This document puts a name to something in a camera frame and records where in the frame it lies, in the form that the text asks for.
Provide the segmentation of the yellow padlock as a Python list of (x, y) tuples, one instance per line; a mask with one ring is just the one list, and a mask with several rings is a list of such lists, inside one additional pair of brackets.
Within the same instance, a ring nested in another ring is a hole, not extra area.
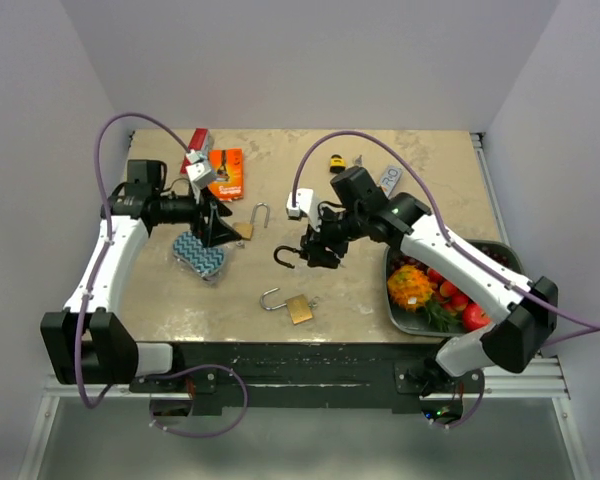
[(339, 174), (347, 168), (345, 159), (339, 154), (333, 154), (329, 159), (329, 172)]

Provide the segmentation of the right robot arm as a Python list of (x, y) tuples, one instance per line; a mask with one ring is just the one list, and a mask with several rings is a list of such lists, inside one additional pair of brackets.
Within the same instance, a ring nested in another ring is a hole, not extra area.
[(461, 376), (498, 366), (525, 370), (557, 324), (558, 287), (550, 279), (531, 280), (512, 271), (439, 224), (431, 209), (414, 196), (388, 198), (362, 167), (351, 167), (331, 181), (343, 207), (329, 213), (312, 190), (290, 193), (289, 218), (307, 218), (301, 256), (311, 267), (335, 269), (348, 244), (369, 238), (434, 268), (485, 311), (487, 326), (454, 337), (439, 348), (425, 369), (428, 386), (449, 392)]

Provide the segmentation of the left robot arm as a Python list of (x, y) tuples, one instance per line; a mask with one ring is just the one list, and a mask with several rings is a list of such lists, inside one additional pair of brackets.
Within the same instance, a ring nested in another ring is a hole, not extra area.
[(127, 180), (107, 199), (98, 241), (78, 286), (59, 312), (43, 316), (40, 329), (57, 380), (64, 385), (127, 384), (150, 376), (165, 392), (180, 390), (187, 368), (169, 343), (139, 343), (124, 327), (120, 304), (135, 261), (152, 230), (185, 224), (172, 244), (175, 258), (200, 278), (215, 278), (226, 262), (224, 245), (240, 240), (225, 222), (231, 211), (209, 186), (210, 162), (190, 153), (189, 191), (165, 194), (166, 165), (131, 160)]

